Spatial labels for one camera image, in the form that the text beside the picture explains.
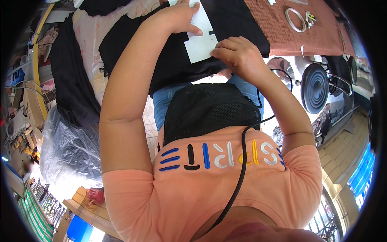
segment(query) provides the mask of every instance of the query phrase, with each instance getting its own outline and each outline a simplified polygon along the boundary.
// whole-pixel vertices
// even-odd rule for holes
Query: striped awning
[[[36,200],[29,186],[26,187],[24,196],[25,199],[19,199],[18,206],[25,218],[25,221],[28,221],[29,225],[40,241],[52,241],[53,227],[47,220],[46,215],[44,214],[40,204]]]

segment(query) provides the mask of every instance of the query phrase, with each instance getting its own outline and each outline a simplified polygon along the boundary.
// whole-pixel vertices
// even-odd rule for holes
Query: table
[[[304,45],[304,56],[356,56],[344,25],[337,22],[335,13],[324,0],[309,0],[308,5],[289,0],[276,0],[274,5],[267,0],[245,0],[245,3],[270,43],[270,55],[302,56],[301,46]],[[296,9],[304,18],[309,11],[318,21],[310,29],[298,33],[286,20],[288,8]],[[302,29],[296,14],[290,13],[289,17]]]

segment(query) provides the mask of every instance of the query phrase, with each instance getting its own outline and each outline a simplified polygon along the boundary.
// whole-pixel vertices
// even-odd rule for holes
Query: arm
[[[244,37],[219,42],[210,53],[253,84],[269,101],[284,134],[282,155],[302,145],[315,146],[313,128],[297,99],[266,66],[258,48]]]
[[[199,4],[190,8],[188,2],[179,1],[145,20],[115,65],[99,120],[102,173],[135,169],[152,174],[142,113],[154,67],[170,34],[188,31],[202,35],[190,23]]]

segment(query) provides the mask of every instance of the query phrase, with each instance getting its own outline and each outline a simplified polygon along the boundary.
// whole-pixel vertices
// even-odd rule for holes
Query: white paper template
[[[177,0],[168,1],[171,6],[175,5],[177,2]],[[197,2],[200,3],[200,8],[199,11],[192,17],[191,23],[203,31],[203,36],[197,36],[187,32],[189,40],[185,41],[184,45],[191,63],[210,58],[210,51],[213,50],[218,43],[215,34],[209,34],[209,32],[213,29],[202,3],[199,0],[190,0],[190,7]]]

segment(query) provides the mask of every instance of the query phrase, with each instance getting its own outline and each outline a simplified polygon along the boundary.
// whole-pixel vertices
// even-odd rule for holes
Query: clear plastic bag
[[[79,187],[101,188],[102,172],[97,127],[76,129],[55,105],[43,129],[40,171],[43,183],[59,200],[70,199]]]

